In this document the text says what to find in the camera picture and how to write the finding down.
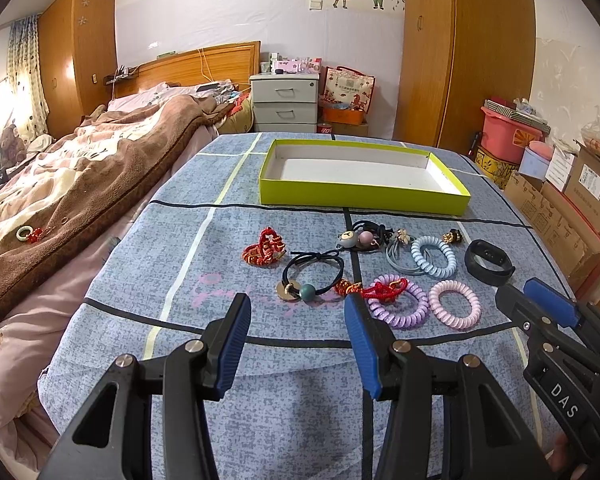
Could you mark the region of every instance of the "metal bolt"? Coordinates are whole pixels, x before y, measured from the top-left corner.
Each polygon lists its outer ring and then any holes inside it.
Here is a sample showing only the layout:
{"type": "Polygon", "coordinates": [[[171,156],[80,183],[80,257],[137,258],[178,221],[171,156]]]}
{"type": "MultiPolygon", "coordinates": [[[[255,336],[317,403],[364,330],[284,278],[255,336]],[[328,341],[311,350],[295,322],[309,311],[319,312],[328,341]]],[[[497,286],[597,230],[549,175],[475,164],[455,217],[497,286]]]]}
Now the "metal bolt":
{"type": "Polygon", "coordinates": [[[205,344],[202,341],[200,341],[200,339],[187,341],[187,344],[184,345],[184,349],[192,354],[195,354],[195,352],[200,352],[204,347],[205,344]]]}
{"type": "Polygon", "coordinates": [[[411,343],[405,341],[404,339],[398,339],[394,341],[391,346],[396,352],[398,352],[398,354],[406,354],[409,350],[411,350],[411,343]]]}
{"type": "Polygon", "coordinates": [[[129,354],[122,354],[116,357],[116,365],[120,368],[129,366],[134,361],[134,357],[129,354]]]}
{"type": "Polygon", "coordinates": [[[468,366],[469,368],[477,368],[480,366],[480,358],[477,355],[467,354],[462,358],[462,362],[464,366],[468,366]]]}

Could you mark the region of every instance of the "blue gripper pad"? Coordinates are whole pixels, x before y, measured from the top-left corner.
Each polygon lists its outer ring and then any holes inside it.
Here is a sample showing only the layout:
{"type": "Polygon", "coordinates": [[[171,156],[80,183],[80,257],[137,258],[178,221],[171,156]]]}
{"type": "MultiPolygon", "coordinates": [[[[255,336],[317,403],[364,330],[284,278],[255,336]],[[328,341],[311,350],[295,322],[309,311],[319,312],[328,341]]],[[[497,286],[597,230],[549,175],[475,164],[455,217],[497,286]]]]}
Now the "blue gripper pad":
{"type": "Polygon", "coordinates": [[[522,291],[561,327],[575,328],[580,321],[573,301],[565,298],[545,282],[531,278],[527,280],[522,291]]]}
{"type": "Polygon", "coordinates": [[[367,331],[372,321],[365,300],[359,294],[348,294],[344,300],[344,321],[356,357],[363,388],[378,400],[382,392],[379,376],[379,357],[372,335],[367,331]]]}
{"type": "MultiPolygon", "coordinates": [[[[228,331],[221,341],[221,348],[218,352],[218,379],[216,389],[220,396],[229,390],[234,384],[235,371],[240,362],[242,348],[244,347],[247,332],[251,324],[251,300],[246,294],[236,294],[234,301],[229,307],[222,327],[229,323],[228,331]]],[[[214,346],[209,349],[209,354],[214,352],[214,346]]]]}

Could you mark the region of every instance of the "pink bed sheet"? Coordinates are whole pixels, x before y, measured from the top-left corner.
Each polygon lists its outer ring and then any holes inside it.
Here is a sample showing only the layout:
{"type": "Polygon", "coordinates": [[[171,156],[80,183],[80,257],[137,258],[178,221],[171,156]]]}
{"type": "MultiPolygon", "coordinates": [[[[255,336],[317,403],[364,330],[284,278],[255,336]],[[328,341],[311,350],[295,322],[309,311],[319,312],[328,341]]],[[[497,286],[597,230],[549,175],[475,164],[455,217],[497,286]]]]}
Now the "pink bed sheet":
{"type": "Polygon", "coordinates": [[[36,383],[109,256],[111,239],[124,237],[158,188],[215,136],[214,128],[198,128],[176,163],[132,210],[0,323],[0,444],[18,462],[39,470],[58,439],[38,400],[36,383]]]}

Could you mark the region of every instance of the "wooden wardrobe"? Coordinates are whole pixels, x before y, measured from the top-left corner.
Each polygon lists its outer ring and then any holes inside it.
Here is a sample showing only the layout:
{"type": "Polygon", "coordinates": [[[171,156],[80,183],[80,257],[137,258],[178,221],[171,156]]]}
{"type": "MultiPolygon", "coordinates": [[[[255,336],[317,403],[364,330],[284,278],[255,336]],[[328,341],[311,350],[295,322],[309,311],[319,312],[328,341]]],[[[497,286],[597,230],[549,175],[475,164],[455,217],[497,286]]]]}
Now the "wooden wardrobe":
{"type": "Polygon", "coordinates": [[[394,139],[466,153],[484,100],[529,98],[534,0],[405,0],[394,139]]]}
{"type": "Polygon", "coordinates": [[[111,99],[117,68],[115,0],[55,0],[38,20],[40,75],[56,139],[111,99]]]}

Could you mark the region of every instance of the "gray drawer cabinet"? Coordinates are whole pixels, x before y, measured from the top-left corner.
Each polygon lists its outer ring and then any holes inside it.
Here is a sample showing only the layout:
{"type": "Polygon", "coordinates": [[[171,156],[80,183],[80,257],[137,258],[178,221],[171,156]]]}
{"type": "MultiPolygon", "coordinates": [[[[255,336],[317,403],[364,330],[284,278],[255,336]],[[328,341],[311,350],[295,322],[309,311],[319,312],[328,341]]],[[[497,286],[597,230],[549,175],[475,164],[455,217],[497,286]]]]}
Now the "gray drawer cabinet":
{"type": "Polygon", "coordinates": [[[257,132],[312,133],[318,121],[318,74],[250,78],[257,132]]]}

